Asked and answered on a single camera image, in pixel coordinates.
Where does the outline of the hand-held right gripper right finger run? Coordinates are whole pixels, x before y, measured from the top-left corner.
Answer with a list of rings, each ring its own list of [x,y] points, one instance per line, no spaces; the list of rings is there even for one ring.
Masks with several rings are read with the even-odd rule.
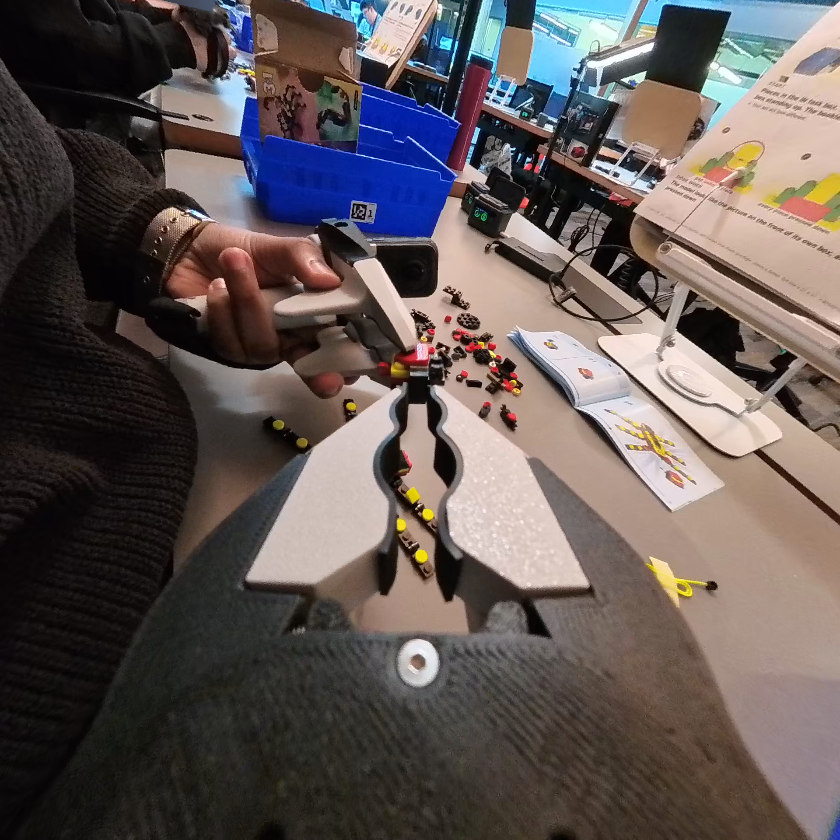
[[[439,483],[435,564],[445,602],[463,625],[485,625],[500,603],[534,622],[592,606],[592,583],[549,499],[537,465],[453,393],[433,386],[429,469]]]

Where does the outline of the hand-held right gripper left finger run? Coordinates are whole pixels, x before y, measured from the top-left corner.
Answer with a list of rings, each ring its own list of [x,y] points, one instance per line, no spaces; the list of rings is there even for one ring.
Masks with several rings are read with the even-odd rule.
[[[245,577],[248,588],[340,602],[348,611],[396,579],[396,470],[409,390],[390,390],[301,462]]]

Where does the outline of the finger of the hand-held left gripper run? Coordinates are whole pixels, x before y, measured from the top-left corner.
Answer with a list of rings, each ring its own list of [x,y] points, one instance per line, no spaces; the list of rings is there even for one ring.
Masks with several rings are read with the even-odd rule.
[[[382,264],[374,257],[349,262],[331,256],[331,261],[339,286],[279,297],[272,304],[277,329],[326,329],[365,321],[374,336],[383,336],[397,352],[409,351],[416,343],[414,320]]]
[[[318,333],[318,348],[292,364],[301,378],[322,373],[344,377],[375,375],[396,356],[396,344],[378,327],[329,327]]]

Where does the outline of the red yellow black lego model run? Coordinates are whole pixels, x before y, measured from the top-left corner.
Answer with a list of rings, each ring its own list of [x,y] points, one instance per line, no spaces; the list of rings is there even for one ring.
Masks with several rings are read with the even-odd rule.
[[[449,346],[421,341],[412,350],[398,353],[391,362],[380,362],[371,378],[391,388],[406,385],[408,402],[422,405],[433,385],[446,384],[452,366]]]

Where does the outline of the person's left forearm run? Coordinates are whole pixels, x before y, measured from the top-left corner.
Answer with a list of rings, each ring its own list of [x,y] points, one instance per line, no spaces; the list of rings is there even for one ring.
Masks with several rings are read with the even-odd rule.
[[[2,125],[2,308],[15,299],[74,308],[83,298],[146,316],[163,298],[165,259],[143,246],[153,220],[185,211],[123,147],[95,133]]]

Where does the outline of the pile of loose lego pieces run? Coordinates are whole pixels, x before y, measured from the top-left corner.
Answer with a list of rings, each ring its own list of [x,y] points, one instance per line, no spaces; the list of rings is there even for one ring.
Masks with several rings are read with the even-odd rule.
[[[444,315],[438,327],[425,312],[412,308],[417,342],[446,344],[453,366],[446,384],[462,385],[484,394],[477,409],[479,419],[487,420],[497,412],[500,422],[510,431],[518,428],[518,415],[511,399],[522,394],[523,381],[516,362],[503,355],[493,332],[484,330],[481,320],[471,311],[460,290],[446,286],[444,296],[455,309]]]

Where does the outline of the cardboard lego box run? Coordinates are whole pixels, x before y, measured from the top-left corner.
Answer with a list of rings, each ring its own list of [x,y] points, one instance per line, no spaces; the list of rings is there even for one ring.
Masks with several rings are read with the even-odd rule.
[[[260,138],[356,153],[356,27],[303,2],[254,1],[250,16]]]

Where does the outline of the lego instruction booklet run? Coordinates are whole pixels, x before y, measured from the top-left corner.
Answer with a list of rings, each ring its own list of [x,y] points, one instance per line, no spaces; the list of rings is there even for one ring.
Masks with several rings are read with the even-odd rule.
[[[633,394],[618,364],[562,332],[515,328],[508,338],[595,422],[667,509],[677,511],[723,488],[666,416]]]

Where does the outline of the person's left hand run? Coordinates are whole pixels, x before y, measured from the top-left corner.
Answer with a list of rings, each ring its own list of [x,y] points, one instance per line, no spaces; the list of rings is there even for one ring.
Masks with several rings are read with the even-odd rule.
[[[172,298],[206,297],[206,335],[222,362],[265,367],[293,364],[319,346],[315,328],[276,331],[260,292],[295,284],[311,291],[340,284],[319,245],[210,224],[174,263],[165,288]]]

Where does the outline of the blue plastic bin with tag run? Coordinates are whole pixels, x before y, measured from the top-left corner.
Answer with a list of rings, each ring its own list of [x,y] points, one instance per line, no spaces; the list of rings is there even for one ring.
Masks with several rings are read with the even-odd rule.
[[[261,140],[256,98],[246,99],[240,140],[257,203],[275,222],[348,219],[366,234],[431,237],[455,182],[414,138],[367,125],[356,153],[272,135]]]

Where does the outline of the black charging case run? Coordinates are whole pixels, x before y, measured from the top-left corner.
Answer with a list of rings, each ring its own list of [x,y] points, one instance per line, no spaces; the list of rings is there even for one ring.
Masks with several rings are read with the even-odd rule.
[[[520,205],[525,194],[524,187],[519,185],[517,198],[521,198]],[[509,206],[491,196],[478,197],[471,208],[465,211],[468,225],[483,235],[498,238],[506,231],[512,215],[518,212],[520,205],[516,211],[513,211]]]
[[[467,185],[461,200],[461,208],[467,212],[475,199],[481,196],[491,196],[516,211],[521,203],[521,198],[517,198],[518,187],[519,185],[511,179],[508,173],[498,166],[493,166],[484,183],[473,181]]]

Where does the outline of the black flat device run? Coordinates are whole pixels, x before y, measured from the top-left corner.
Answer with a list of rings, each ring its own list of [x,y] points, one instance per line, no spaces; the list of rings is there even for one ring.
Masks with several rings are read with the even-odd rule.
[[[539,251],[513,237],[491,240],[484,250],[544,282],[557,298],[573,291],[565,301],[580,307],[588,319],[603,323],[642,323],[636,311],[624,306],[607,290],[608,282],[602,286],[595,280],[596,273],[586,263],[570,268],[560,255]]]

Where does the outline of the white document stand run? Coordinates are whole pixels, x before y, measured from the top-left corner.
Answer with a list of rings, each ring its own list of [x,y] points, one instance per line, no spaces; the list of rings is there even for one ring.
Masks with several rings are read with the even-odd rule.
[[[633,222],[631,240],[641,257],[675,282],[675,295],[659,335],[605,336],[598,339],[600,349],[724,455],[742,457],[780,440],[781,430],[762,409],[805,364],[838,378],[838,317],[783,302],[727,265],[719,270],[642,218]],[[793,353],[788,371],[766,392],[740,395],[680,349],[678,321],[692,291]]]

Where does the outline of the printed instruction sheet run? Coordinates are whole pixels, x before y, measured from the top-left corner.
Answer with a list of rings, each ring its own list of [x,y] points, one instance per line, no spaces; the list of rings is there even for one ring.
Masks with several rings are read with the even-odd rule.
[[[838,327],[838,6],[698,141],[637,215]]]
[[[360,81],[377,88],[393,88],[437,10],[437,1],[389,2],[372,37],[358,51]]]

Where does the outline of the black product box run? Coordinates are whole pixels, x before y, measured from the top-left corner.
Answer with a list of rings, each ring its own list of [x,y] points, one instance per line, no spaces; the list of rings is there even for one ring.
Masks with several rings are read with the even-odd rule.
[[[601,149],[619,108],[615,101],[576,91],[560,121],[557,151],[564,158],[589,166]]]

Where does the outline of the beige cardboard panel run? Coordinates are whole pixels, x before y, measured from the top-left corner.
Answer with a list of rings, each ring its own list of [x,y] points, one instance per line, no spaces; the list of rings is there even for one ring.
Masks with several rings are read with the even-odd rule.
[[[621,140],[627,147],[642,144],[654,149],[667,161],[678,159],[700,116],[702,102],[698,92],[645,79],[626,105]]]

